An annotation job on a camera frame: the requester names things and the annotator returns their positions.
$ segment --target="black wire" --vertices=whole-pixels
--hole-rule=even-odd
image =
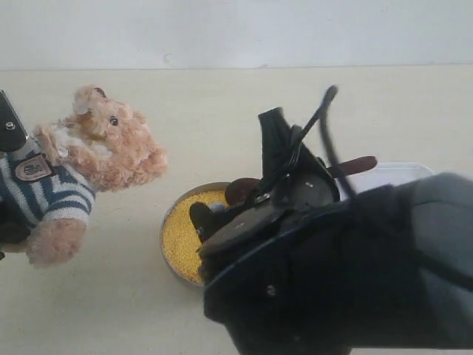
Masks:
[[[367,212],[367,209],[364,208],[363,203],[360,203],[360,200],[357,199],[357,194],[355,189],[351,186],[350,182],[347,179],[347,176],[344,172],[339,168],[339,159],[336,154],[335,148],[332,144],[332,139],[328,132],[328,125],[327,125],[327,111],[330,103],[335,98],[338,92],[337,87],[331,86],[326,91],[324,95],[324,99],[322,100],[321,107],[317,110],[319,112],[319,121],[320,121],[320,134],[321,139],[324,144],[324,149],[327,154],[327,159],[329,160],[330,164],[333,166],[334,169],[338,170],[339,173],[339,183],[344,190],[345,194],[350,198],[351,203],[355,209],[355,212],[358,213],[362,220],[369,222],[373,227],[375,227],[378,231],[380,231],[381,235],[388,236],[391,238],[392,241],[396,241],[400,239],[398,233],[388,224],[384,223],[381,220],[376,219],[370,213]],[[442,263],[439,260],[436,260],[433,257],[425,254],[423,251],[420,251],[416,248],[403,248],[403,251],[409,257],[409,259],[415,263],[417,266],[423,267],[432,273],[436,274],[437,276],[461,287],[468,291],[473,291],[473,277],[470,277],[467,274],[464,274],[461,271],[458,271],[451,266]]]

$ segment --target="white table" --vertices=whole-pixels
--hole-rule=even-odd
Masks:
[[[76,87],[101,85],[148,117],[171,164],[148,186],[99,195],[70,263],[38,271],[23,255],[0,262],[0,354],[235,355],[225,330],[204,318],[200,295],[163,262],[158,232],[171,203],[201,183],[259,177],[256,116],[283,106],[303,124],[330,84],[340,87],[330,127],[344,160],[376,155],[473,177],[472,79],[469,66],[0,72],[29,128],[69,114]],[[317,129],[306,142],[321,154]]]

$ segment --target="yellow grain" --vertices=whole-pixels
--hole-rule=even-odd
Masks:
[[[178,203],[164,221],[162,247],[166,258],[178,274],[200,284],[200,258],[197,251],[201,244],[189,217],[189,208],[197,201],[224,203],[225,190],[203,192]]]

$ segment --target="teddy bear ear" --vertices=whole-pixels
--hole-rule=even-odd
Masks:
[[[105,92],[97,85],[81,87],[74,94],[72,109],[77,115],[85,115],[90,111],[91,102],[102,98],[106,98]]]

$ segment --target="teddy bear eye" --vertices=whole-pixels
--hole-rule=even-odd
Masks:
[[[111,116],[109,120],[112,126],[118,126],[118,118],[116,118],[115,116]]]

